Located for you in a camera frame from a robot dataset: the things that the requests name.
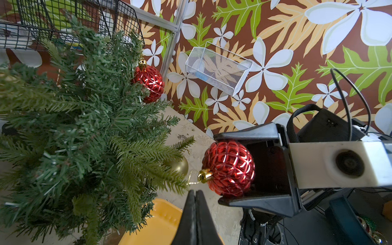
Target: red christmas ornament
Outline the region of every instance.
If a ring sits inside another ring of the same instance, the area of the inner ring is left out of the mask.
[[[222,196],[242,196],[254,178],[254,162],[245,146],[234,140],[212,143],[203,158],[199,181]]]
[[[165,87],[162,75],[155,67],[150,65],[141,65],[141,68],[136,67],[133,82],[140,82],[150,91],[150,95],[143,99],[145,103],[157,101],[161,97],[163,88]]]

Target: yellow tray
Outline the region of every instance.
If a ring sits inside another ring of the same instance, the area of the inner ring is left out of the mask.
[[[163,199],[156,198],[151,218],[140,231],[126,232],[118,245],[170,245],[176,235],[182,210]]]

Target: ornament hanger chain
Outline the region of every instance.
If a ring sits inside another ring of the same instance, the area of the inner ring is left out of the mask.
[[[145,70],[147,68],[147,62],[143,57],[143,48],[142,47],[140,47],[139,68],[141,70]]]
[[[196,184],[198,184],[198,183],[200,183],[201,181],[197,181],[197,182],[189,182],[190,180],[191,180],[191,176],[192,176],[192,173],[193,172],[195,172],[197,175],[198,175],[198,177],[199,177],[199,172],[198,171],[196,171],[196,170],[191,170],[191,172],[189,173],[189,177],[188,177],[188,183],[187,183],[187,185],[196,185]]]

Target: mesh container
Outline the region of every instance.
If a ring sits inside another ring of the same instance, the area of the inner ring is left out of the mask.
[[[40,40],[80,49],[79,40],[71,35],[65,10],[85,26],[102,36],[135,31],[143,41],[135,10],[120,0],[1,0],[0,48],[45,50]]]
[[[207,48],[194,47],[185,63],[187,73],[195,75],[230,96],[237,94],[253,61],[212,43],[209,44],[215,46],[218,52],[219,49],[222,50],[222,55]]]

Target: christmas tree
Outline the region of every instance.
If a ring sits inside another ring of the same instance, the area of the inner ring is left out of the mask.
[[[59,84],[19,63],[0,68],[0,114],[16,129],[0,136],[0,161],[14,165],[0,176],[12,191],[0,223],[33,241],[82,230],[76,243],[95,245],[110,228],[146,224],[156,189],[183,193],[184,176],[164,163],[194,140],[164,144],[178,118],[159,116],[169,102],[143,103],[148,90],[131,82],[142,48],[135,34],[125,45],[123,32],[104,38],[68,18],[82,64],[70,47],[43,41]]]

